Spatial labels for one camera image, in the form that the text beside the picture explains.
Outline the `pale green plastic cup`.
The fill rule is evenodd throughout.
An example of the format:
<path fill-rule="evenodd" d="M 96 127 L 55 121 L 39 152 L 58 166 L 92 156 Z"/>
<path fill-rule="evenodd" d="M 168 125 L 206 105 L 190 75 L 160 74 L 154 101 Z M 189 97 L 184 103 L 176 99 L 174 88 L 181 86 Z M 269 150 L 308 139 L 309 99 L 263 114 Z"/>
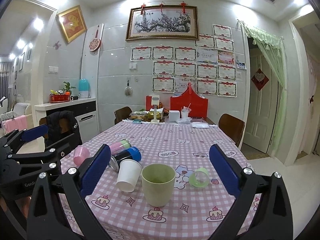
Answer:
<path fill-rule="evenodd" d="M 142 169 L 142 188 L 146 202 L 153 207 L 163 207 L 170 201 L 176 171 L 165 164 L 150 164 Z"/>

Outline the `pink plastic cup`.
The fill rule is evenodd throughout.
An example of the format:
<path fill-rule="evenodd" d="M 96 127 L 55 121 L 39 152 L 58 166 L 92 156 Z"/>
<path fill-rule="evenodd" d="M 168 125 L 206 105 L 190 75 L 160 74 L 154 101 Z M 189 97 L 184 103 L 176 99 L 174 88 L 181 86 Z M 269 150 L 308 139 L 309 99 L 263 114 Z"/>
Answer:
<path fill-rule="evenodd" d="M 73 162 L 76 166 L 80 166 L 90 156 L 90 151 L 85 146 L 78 146 L 74 150 Z"/>

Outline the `small clear green cup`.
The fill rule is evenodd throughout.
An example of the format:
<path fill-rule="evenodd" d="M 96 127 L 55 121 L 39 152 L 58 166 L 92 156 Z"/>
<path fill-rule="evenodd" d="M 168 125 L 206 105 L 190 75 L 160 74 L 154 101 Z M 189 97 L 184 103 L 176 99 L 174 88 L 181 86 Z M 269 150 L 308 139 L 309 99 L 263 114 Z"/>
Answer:
<path fill-rule="evenodd" d="M 209 172 L 206 168 L 201 167 L 196 169 L 189 176 L 189 184 L 196 188 L 204 188 L 207 187 L 210 182 Z"/>

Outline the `white paper cup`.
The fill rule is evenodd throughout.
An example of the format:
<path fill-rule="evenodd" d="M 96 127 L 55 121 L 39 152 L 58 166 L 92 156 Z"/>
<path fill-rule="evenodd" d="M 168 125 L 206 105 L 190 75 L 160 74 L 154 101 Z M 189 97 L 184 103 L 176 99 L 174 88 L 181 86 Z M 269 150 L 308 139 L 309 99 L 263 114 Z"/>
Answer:
<path fill-rule="evenodd" d="M 125 159 L 120 163 L 118 178 L 116 182 L 117 188 L 125 193 L 130 193 L 135 190 L 137 181 L 142 171 L 142 166 L 139 162 L 132 159 Z"/>

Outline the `clear cup with straw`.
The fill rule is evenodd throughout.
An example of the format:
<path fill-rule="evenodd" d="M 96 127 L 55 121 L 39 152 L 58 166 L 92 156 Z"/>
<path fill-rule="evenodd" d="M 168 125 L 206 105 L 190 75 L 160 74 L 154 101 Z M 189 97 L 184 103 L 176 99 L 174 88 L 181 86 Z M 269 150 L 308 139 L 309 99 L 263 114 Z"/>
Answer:
<path fill-rule="evenodd" d="M 185 119 L 185 118 L 187 118 L 189 116 L 189 113 L 191 112 L 190 106 L 191 106 L 191 104 L 189 104 L 188 107 L 184 106 L 181 109 L 181 118 L 182 119 Z"/>

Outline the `black jacket on chair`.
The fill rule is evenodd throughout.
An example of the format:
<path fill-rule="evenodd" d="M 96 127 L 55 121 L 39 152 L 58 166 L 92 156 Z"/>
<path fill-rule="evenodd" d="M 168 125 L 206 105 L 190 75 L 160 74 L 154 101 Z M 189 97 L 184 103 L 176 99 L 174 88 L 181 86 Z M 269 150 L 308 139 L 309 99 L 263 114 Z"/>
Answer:
<path fill-rule="evenodd" d="M 46 147 L 71 134 L 74 134 L 69 140 L 71 148 L 82 145 L 79 124 L 72 111 L 55 112 L 46 116 L 45 120 L 48 127 L 47 137 L 44 139 Z"/>

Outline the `pink and green can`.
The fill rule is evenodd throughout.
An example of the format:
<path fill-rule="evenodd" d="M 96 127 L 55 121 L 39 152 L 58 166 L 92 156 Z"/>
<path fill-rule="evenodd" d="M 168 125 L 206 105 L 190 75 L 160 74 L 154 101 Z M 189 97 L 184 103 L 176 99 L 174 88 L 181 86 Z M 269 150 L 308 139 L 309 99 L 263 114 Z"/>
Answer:
<path fill-rule="evenodd" d="M 114 142 L 109 145 L 112 155 L 115 155 L 121 151 L 127 150 L 130 147 L 131 147 L 131 143 L 127 139 L 123 139 L 121 141 Z"/>

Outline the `black and blue can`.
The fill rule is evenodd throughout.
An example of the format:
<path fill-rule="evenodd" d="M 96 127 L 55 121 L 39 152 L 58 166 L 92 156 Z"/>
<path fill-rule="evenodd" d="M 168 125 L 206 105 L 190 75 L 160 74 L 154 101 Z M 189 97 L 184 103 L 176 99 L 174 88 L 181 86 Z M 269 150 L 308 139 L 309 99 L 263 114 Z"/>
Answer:
<path fill-rule="evenodd" d="M 140 162 L 141 158 L 142 156 L 141 156 L 140 150 L 136 147 L 130 147 L 114 155 L 111 155 L 109 166 L 110 168 L 112 168 L 112 170 L 118 172 L 122 161 L 131 159 L 131 160 Z"/>

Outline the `brown chair right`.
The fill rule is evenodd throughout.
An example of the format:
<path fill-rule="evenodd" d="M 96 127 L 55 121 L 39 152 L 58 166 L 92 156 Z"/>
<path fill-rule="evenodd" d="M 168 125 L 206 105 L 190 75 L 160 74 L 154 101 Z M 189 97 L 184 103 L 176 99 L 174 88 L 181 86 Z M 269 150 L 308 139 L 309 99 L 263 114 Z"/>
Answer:
<path fill-rule="evenodd" d="M 218 127 L 239 147 L 245 129 L 245 122 L 230 114 L 221 115 Z"/>

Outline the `brown chair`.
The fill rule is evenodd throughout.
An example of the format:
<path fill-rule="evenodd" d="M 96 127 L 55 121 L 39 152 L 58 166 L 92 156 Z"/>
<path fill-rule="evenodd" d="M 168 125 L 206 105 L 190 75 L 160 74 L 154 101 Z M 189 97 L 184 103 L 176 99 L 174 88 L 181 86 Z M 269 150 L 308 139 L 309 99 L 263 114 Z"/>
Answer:
<path fill-rule="evenodd" d="M 218 127 L 239 147 L 245 129 L 245 122 L 230 114 L 221 115 Z"/>
<path fill-rule="evenodd" d="M 132 113 L 132 110 L 128 106 L 116 110 L 114 112 L 114 115 L 115 115 L 114 124 L 116 125 L 117 123 L 121 122 L 122 120 L 129 118 L 131 113 Z"/>

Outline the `red planter with plant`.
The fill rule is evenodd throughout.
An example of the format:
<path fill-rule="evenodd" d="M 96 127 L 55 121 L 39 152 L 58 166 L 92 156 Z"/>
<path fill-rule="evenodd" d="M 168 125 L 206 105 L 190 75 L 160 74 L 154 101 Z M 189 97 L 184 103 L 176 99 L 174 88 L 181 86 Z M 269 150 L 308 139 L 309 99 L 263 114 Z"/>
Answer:
<path fill-rule="evenodd" d="M 63 82 L 63 89 L 61 90 L 50 90 L 49 102 L 60 103 L 69 102 L 71 100 L 72 90 L 76 87 L 72 86 L 69 82 Z"/>

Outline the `white door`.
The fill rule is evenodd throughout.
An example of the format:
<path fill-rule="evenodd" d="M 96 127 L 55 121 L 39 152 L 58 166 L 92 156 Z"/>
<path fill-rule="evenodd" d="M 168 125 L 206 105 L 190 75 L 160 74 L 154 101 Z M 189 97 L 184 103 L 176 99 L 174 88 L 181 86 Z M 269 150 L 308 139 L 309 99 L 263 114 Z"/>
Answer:
<path fill-rule="evenodd" d="M 250 96 L 244 143 L 260 152 L 267 153 L 277 112 L 278 80 L 258 48 L 249 51 L 249 59 Z M 259 68 L 269 78 L 268 83 L 261 90 L 258 90 L 251 81 Z"/>

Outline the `white folded cloth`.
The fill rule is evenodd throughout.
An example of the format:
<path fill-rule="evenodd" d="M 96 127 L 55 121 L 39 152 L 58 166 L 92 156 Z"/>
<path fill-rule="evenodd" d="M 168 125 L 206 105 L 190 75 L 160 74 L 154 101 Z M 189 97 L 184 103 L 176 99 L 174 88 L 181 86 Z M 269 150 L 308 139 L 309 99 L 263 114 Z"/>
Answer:
<path fill-rule="evenodd" d="M 192 122 L 191 123 L 192 128 L 196 129 L 209 129 L 210 125 L 206 122 Z"/>

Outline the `white sideboard cabinet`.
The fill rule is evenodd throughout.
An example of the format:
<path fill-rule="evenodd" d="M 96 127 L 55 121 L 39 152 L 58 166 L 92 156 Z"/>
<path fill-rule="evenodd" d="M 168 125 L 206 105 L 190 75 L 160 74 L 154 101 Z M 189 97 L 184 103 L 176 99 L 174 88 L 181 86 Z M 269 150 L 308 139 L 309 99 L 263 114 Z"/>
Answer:
<path fill-rule="evenodd" d="M 95 98 L 36 105 L 35 114 L 36 122 L 48 127 L 44 136 L 46 146 L 71 133 L 76 134 L 78 143 L 87 142 L 99 133 Z"/>

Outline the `brown chair far left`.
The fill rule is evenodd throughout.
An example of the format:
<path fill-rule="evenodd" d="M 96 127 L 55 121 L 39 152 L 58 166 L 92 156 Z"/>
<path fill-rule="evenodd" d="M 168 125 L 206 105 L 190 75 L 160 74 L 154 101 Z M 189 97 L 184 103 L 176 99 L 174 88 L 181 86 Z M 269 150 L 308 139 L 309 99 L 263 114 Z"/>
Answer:
<path fill-rule="evenodd" d="M 116 125 L 117 123 L 121 122 L 122 120 L 129 118 L 131 113 L 132 113 L 132 110 L 128 106 L 116 110 L 114 112 L 114 115 L 115 115 L 114 124 Z"/>

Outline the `pink checkered tablecloth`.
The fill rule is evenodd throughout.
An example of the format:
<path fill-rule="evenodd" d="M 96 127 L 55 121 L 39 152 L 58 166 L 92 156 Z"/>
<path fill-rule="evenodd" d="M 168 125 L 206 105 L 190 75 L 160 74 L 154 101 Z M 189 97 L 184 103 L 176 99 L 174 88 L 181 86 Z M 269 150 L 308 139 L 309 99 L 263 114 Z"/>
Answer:
<path fill-rule="evenodd" d="M 140 165 L 158 181 L 172 182 L 165 206 L 147 203 L 142 179 L 126 193 L 117 188 L 118 173 L 108 167 L 86 202 L 112 239 L 208 239 L 230 210 L 235 198 L 225 189 L 209 159 L 217 145 L 243 168 L 251 165 L 217 126 L 122 121 L 84 142 L 94 155 L 101 145 L 128 140 L 141 153 Z"/>

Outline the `teal humidifier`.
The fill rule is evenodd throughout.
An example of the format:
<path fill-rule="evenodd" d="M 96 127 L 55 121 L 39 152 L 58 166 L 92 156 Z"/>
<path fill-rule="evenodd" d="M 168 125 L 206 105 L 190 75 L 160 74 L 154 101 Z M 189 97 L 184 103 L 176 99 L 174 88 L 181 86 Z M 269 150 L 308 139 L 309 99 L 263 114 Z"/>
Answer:
<path fill-rule="evenodd" d="M 87 79 L 79 80 L 79 98 L 86 99 L 90 97 L 90 85 Z"/>

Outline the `red gift bag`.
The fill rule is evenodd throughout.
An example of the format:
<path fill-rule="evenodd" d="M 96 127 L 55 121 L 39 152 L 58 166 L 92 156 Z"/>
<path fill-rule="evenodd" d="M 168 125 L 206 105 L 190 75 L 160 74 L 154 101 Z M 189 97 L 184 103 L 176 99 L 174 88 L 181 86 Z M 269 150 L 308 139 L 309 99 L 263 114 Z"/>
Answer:
<path fill-rule="evenodd" d="M 200 97 L 188 83 L 187 89 L 179 96 L 170 97 L 170 110 L 181 111 L 184 107 L 191 109 L 189 116 L 192 118 L 207 118 L 208 99 Z"/>

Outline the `white square box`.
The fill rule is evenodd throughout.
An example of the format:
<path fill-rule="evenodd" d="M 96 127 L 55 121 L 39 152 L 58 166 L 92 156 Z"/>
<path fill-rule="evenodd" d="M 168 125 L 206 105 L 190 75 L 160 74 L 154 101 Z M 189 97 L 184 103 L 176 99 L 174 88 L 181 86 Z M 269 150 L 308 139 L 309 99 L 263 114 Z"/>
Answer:
<path fill-rule="evenodd" d="M 180 111 L 170 110 L 169 111 L 169 122 L 178 122 L 180 119 Z"/>

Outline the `small red box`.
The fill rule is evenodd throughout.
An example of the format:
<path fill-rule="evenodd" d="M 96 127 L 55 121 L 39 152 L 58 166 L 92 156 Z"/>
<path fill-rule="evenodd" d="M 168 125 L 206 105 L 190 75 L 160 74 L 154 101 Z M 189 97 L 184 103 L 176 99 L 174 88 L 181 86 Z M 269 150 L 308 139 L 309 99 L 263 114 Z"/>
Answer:
<path fill-rule="evenodd" d="M 153 105 L 151 103 L 152 103 L 152 96 L 151 95 L 147 95 L 146 96 L 146 101 L 145 101 L 145 109 L 147 111 L 149 111 L 150 109 L 153 108 Z"/>

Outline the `white desk lamp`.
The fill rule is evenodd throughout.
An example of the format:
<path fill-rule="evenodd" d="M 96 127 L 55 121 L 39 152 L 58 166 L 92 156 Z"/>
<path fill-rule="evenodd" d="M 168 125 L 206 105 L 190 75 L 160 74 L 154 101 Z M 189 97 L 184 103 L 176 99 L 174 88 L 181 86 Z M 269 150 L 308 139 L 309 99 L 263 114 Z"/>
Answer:
<path fill-rule="evenodd" d="M 159 95 L 153 95 L 151 97 L 151 104 L 153 105 L 153 119 L 151 120 L 152 124 L 158 124 L 159 120 L 157 119 L 157 106 L 159 104 Z"/>

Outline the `red diamond door decoration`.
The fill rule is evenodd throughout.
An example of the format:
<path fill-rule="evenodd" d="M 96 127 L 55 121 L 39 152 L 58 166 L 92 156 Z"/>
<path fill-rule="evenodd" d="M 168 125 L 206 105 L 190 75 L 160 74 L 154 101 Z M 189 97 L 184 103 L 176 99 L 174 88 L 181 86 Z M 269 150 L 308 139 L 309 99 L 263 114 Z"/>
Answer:
<path fill-rule="evenodd" d="M 261 90 L 269 81 L 269 78 L 259 68 L 252 76 L 251 81 L 254 83 L 258 90 Z"/>

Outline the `gold framed red picture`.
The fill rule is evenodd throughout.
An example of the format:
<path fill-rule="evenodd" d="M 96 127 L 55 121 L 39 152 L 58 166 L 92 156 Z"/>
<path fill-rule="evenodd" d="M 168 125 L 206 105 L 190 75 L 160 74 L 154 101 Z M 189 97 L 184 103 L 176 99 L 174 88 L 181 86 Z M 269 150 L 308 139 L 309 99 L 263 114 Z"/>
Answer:
<path fill-rule="evenodd" d="M 71 43 L 87 31 L 80 5 L 57 14 L 56 18 L 67 43 Z"/>

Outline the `green door curtain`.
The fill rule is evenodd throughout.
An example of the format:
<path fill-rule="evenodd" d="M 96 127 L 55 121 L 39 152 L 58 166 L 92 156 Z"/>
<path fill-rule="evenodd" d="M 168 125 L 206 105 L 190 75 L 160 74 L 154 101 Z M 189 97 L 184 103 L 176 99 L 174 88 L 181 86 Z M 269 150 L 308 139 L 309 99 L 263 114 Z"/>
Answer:
<path fill-rule="evenodd" d="M 263 153 L 276 148 L 286 111 L 283 38 L 239 22 L 248 39 L 250 96 L 244 143 Z"/>

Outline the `plum blossom framed painting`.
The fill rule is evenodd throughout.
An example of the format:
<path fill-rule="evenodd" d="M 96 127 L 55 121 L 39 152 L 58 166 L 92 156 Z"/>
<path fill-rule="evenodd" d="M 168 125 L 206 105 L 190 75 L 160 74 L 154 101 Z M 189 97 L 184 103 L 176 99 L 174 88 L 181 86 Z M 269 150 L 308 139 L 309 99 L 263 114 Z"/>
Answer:
<path fill-rule="evenodd" d="M 197 7 L 179 5 L 142 5 L 131 9 L 126 40 L 173 38 L 199 39 Z"/>

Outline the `wall switch plate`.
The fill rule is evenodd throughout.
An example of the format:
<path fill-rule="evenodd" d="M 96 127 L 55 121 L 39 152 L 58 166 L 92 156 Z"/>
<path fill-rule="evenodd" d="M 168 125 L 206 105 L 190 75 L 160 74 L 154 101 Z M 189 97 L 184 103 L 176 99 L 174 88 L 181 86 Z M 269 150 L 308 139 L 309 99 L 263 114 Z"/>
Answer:
<path fill-rule="evenodd" d="M 49 66 L 48 67 L 48 73 L 49 74 L 58 74 L 59 73 L 59 68 L 54 67 L 54 66 Z"/>

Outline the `red round wall ornament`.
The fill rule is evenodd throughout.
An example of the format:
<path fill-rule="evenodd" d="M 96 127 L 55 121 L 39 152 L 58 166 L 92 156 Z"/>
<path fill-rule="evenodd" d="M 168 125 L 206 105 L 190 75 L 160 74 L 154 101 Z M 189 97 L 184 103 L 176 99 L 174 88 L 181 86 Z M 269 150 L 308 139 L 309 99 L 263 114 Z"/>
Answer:
<path fill-rule="evenodd" d="M 89 51 L 95 52 L 100 48 L 100 46 L 101 46 L 100 25 L 98 25 L 95 32 L 95 36 L 89 43 Z"/>

